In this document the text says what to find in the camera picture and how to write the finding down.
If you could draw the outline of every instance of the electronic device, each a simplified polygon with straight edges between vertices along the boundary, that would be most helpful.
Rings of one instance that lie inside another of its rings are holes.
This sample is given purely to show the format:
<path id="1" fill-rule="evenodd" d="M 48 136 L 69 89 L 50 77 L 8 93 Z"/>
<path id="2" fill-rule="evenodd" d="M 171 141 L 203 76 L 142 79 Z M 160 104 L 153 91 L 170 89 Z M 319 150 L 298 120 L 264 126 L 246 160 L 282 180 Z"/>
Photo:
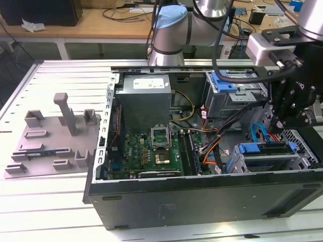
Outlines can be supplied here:
<path id="1" fill-rule="evenodd" d="M 1 0 L 0 12 L 8 25 L 21 25 L 24 19 L 35 24 L 75 26 L 83 10 L 80 0 Z"/>
<path id="2" fill-rule="evenodd" d="M 249 23 L 255 24 L 255 25 L 261 25 L 265 14 L 266 14 L 266 11 L 252 9 L 249 17 Z"/>
<path id="3" fill-rule="evenodd" d="M 124 64 L 110 67 L 85 191 L 107 230 L 287 217 L 323 193 L 323 156 L 311 138 L 267 137 L 266 85 L 221 82 L 203 64 Z M 228 65 L 225 76 L 266 75 Z M 206 155 L 218 131 L 220 147 Z M 198 205 L 214 199 L 227 204 L 216 216 Z"/>

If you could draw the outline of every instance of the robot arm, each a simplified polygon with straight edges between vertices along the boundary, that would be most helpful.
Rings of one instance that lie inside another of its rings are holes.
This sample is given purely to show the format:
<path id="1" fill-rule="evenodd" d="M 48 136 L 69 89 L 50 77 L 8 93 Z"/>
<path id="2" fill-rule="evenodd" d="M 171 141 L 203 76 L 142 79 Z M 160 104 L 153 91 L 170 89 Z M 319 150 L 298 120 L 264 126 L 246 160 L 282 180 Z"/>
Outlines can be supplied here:
<path id="1" fill-rule="evenodd" d="M 155 28 L 149 65 L 183 65 L 181 50 L 185 44 L 211 45 L 215 41 L 213 69 L 221 80 L 236 84 L 267 84 L 268 103 L 272 105 L 269 132 L 314 125 L 315 115 L 308 107 L 323 94 L 320 81 L 323 68 L 323 18 L 320 16 L 323 1 L 306 0 L 296 18 L 279 0 L 275 0 L 296 26 L 268 29 L 249 37 L 246 53 L 255 65 L 280 68 L 277 72 L 269 72 L 268 77 L 253 79 L 224 77 L 217 67 L 216 52 L 233 1 L 229 0 L 227 4 L 226 0 L 193 0 L 195 8 L 192 15 L 182 13 L 185 15 L 182 20 L 175 19 L 171 24 L 164 24 L 163 21 L 173 15 L 168 14 L 168 11 L 161 12 Z"/>
<path id="2" fill-rule="evenodd" d="M 268 102 L 273 107 L 270 132 L 316 123 L 313 111 L 308 107 L 323 94 L 320 81 L 323 67 L 322 8 L 323 1 L 305 1 L 296 19 L 283 7 L 286 16 L 296 26 L 264 30 L 249 38 L 246 52 L 256 65 L 277 65 L 281 72 L 290 65 L 296 66 L 295 71 L 286 78 L 268 84 Z"/>

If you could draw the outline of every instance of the white paper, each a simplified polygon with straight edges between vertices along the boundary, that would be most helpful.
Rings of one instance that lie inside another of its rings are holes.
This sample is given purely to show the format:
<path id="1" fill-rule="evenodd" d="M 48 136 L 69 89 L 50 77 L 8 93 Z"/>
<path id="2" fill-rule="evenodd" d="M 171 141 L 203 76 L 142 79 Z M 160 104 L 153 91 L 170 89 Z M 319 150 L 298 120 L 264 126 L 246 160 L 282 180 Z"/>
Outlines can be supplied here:
<path id="1" fill-rule="evenodd" d="M 163 78 L 140 78 L 133 80 L 133 89 L 165 88 Z"/>
<path id="2" fill-rule="evenodd" d="M 45 25 L 44 24 L 34 24 L 34 23 L 29 23 L 27 21 L 25 21 L 24 19 L 22 19 L 23 24 L 21 25 L 21 27 L 23 27 L 24 29 L 26 29 L 29 32 L 34 32 L 34 31 L 41 31 L 41 30 L 45 30 Z"/>

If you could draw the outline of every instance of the black cable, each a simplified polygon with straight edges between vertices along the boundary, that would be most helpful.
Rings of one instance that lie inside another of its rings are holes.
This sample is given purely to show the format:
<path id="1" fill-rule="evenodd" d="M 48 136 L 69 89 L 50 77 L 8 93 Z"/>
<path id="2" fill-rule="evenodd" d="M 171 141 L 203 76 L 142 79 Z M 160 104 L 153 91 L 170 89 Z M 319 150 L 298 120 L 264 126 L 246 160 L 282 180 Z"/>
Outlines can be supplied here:
<path id="1" fill-rule="evenodd" d="M 209 149 L 221 138 L 221 136 L 228 130 L 234 123 L 239 121 L 248 110 L 254 108 L 254 107 L 259 107 L 259 106 L 264 106 L 266 104 L 266 101 L 259 101 L 255 103 L 250 103 L 247 106 L 243 107 L 239 111 L 235 112 L 233 115 L 231 115 L 227 120 L 221 125 L 221 127 L 218 129 L 215 135 L 215 139 L 210 142 L 206 147 L 202 148 L 202 155 L 207 153 Z"/>
<path id="2" fill-rule="evenodd" d="M 225 15 L 225 19 L 223 20 L 221 29 L 219 31 L 219 34 L 216 38 L 216 41 L 214 43 L 214 47 L 213 47 L 213 55 L 212 55 L 212 65 L 213 65 L 213 69 L 215 74 L 218 76 L 218 78 L 222 81 L 225 82 L 230 82 L 230 83 L 236 83 L 236 84 L 246 84 L 246 83 L 259 83 L 259 82 L 272 82 L 272 81 L 280 81 L 282 79 L 285 79 L 291 75 L 293 75 L 296 71 L 297 71 L 297 67 L 295 65 L 292 65 L 290 68 L 284 70 L 283 72 L 271 75 L 271 76 L 267 76 L 267 77 L 258 77 L 258 78 L 230 78 L 230 77 L 225 77 L 221 74 L 220 69 L 218 67 L 217 64 L 217 50 L 220 44 L 220 40 L 221 40 L 221 35 L 222 35 L 222 31 L 224 29 L 224 26 L 226 24 L 226 20 L 229 16 L 229 12 L 231 11 L 232 5 L 233 5 L 233 1 L 230 1 L 230 6 L 227 9 L 226 15 Z"/>
<path id="3" fill-rule="evenodd" d="M 231 57 L 231 55 L 233 54 L 233 53 L 235 53 L 234 51 L 236 50 L 236 48 L 237 48 L 237 46 L 238 46 L 238 43 L 239 43 L 239 41 L 242 41 L 242 40 L 237 40 L 236 41 L 236 43 L 235 43 L 235 45 L 234 45 L 234 47 L 231 49 L 231 52 L 230 52 L 230 54 L 229 54 L 229 59 L 230 59 L 230 57 Z"/>
<path id="4" fill-rule="evenodd" d="M 110 10 L 112 10 L 112 9 L 106 9 L 106 10 L 104 10 L 103 13 L 102 13 L 102 15 L 103 15 L 103 17 L 105 17 L 107 19 L 111 19 L 111 20 L 115 20 L 115 21 L 122 21 L 122 20 L 128 20 L 128 19 L 131 20 L 133 18 L 137 18 L 137 17 L 140 17 L 140 16 L 144 16 L 144 15 L 150 14 L 150 13 L 144 13 L 144 14 L 139 14 L 139 15 L 136 15 L 136 16 L 127 17 L 127 18 L 116 19 L 116 18 L 112 18 L 112 17 L 109 17 L 109 16 L 105 15 L 105 13 L 107 11 L 110 11 Z"/>
<path id="5" fill-rule="evenodd" d="M 19 62 L 14 62 L 14 60 L 12 59 L 12 54 L 13 53 L 9 53 L 1 44 L 0 44 L 0 47 L 4 50 L 4 52 L 9 56 L 9 58 L 10 58 L 10 61 L 12 62 L 12 64 L 14 64 L 14 65 L 21 65 L 21 66 L 23 66 L 23 67 L 25 67 L 25 68 L 27 68 L 27 69 L 29 69 L 30 67 L 28 67 L 28 66 L 26 66 L 26 65 L 24 65 L 24 64 L 21 64 L 21 63 L 19 63 Z"/>
<path id="6" fill-rule="evenodd" d="M 266 2 L 265 0 L 262 0 L 265 4 L 269 4 L 269 5 L 274 5 L 274 4 L 272 4 L 272 3 L 268 3 L 268 2 Z"/>
<path id="7" fill-rule="evenodd" d="M 31 56 L 31 54 L 26 51 L 26 49 L 18 42 L 16 41 L 16 39 L 6 30 L 6 28 L 4 27 L 4 25 L 2 24 L 2 22 L 0 21 L 0 25 L 2 26 L 2 28 L 4 29 L 4 31 L 9 35 L 9 37 L 11 37 L 25 52 L 27 55 L 29 55 L 29 57 L 34 61 L 34 57 Z"/>
<path id="8" fill-rule="evenodd" d="M 153 27 L 154 27 L 155 20 L 156 20 L 157 2 L 158 1 L 156 0 L 155 3 L 154 3 L 154 5 L 153 5 L 153 9 L 152 9 L 151 27 L 150 27 L 150 30 L 149 30 L 149 33 L 148 33 L 148 36 L 147 36 L 147 41 L 146 41 L 146 53 L 145 53 L 146 59 L 148 59 L 148 44 L 149 44 L 149 38 L 150 38 L 151 33 L 153 31 Z"/>
<path id="9" fill-rule="evenodd" d="M 159 5 L 158 5 L 158 11 L 155 15 L 155 18 L 154 18 L 154 22 L 152 24 L 152 30 L 153 30 L 153 33 L 152 33 L 152 38 L 150 40 L 150 46 L 152 47 L 152 42 L 154 41 L 155 39 L 155 34 L 156 34 L 156 28 L 157 28 L 157 21 L 158 21 L 158 18 L 159 18 L 159 13 L 160 11 L 162 10 L 162 7 L 163 7 L 163 4 L 164 4 L 164 0 L 159 0 Z"/>
<path id="10" fill-rule="evenodd" d="M 248 23 L 247 21 L 244 21 L 244 20 L 241 20 L 241 19 L 237 19 L 237 20 L 239 20 L 240 22 L 243 22 L 243 23 L 246 23 L 247 25 L 249 25 L 251 28 L 253 28 L 253 30 L 254 30 L 254 32 L 256 33 L 257 32 L 257 30 L 256 30 L 256 28 L 255 27 L 253 27 L 250 23 Z"/>
<path id="11" fill-rule="evenodd" d="M 201 10 L 198 8 L 197 6 L 197 3 L 196 3 L 196 0 L 193 0 L 193 5 L 196 9 L 196 11 L 198 12 L 198 14 L 202 17 L 202 19 L 207 22 L 208 24 L 210 24 L 210 26 L 212 26 L 214 29 L 220 31 L 219 27 L 217 27 L 216 25 L 214 25 L 206 16 L 203 15 L 203 13 L 201 12 Z M 226 35 L 226 36 L 229 36 L 231 38 L 235 38 L 235 39 L 243 39 L 243 40 L 248 40 L 249 38 L 248 37 L 241 37 L 241 36 L 237 36 L 237 35 L 233 35 L 233 34 L 230 34 L 229 32 L 226 32 L 226 31 L 223 31 L 224 29 L 224 26 L 222 27 L 222 32 L 221 34 L 219 33 L 219 36 L 221 37 L 222 34 Z"/>

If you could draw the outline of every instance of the metal bracket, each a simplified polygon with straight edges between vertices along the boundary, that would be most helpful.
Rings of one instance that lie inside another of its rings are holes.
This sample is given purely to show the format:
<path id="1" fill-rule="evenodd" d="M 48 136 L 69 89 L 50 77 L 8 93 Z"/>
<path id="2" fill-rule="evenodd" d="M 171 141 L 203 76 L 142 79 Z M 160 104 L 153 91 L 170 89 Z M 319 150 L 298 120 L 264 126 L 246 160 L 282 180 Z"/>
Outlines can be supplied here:
<path id="1" fill-rule="evenodd" d="M 256 98 L 251 92 L 229 93 L 232 102 L 256 102 Z"/>

